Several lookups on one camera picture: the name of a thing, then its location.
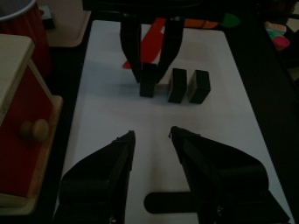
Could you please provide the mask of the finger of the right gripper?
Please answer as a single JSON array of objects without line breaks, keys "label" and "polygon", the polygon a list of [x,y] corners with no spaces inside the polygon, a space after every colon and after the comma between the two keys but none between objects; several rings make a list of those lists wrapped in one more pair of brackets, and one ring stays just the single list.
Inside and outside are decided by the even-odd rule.
[{"label": "finger of the right gripper", "polygon": [[142,23],[137,17],[125,17],[121,22],[121,44],[137,81],[141,81],[142,75],[141,43]]},{"label": "finger of the right gripper", "polygon": [[183,42],[185,18],[173,17],[166,20],[163,32],[163,47],[161,52],[161,60],[157,66],[155,81],[161,82],[166,72],[173,64],[181,51]]}]

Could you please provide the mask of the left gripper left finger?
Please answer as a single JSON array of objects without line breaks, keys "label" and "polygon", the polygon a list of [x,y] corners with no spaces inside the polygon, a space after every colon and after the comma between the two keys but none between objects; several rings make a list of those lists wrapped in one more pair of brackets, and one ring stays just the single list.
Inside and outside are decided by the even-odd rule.
[{"label": "left gripper left finger", "polygon": [[126,224],[135,147],[130,130],[73,166],[62,178],[53,224]]}]

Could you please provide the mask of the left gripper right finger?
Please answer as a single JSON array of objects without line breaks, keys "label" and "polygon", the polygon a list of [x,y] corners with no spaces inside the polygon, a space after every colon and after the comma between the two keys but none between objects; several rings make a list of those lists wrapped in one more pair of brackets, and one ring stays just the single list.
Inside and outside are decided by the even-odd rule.
[{"label": "left gripper right finger", "polygon": [[177,126],[171,139],[201,224],[290,224],[258,159]]}]

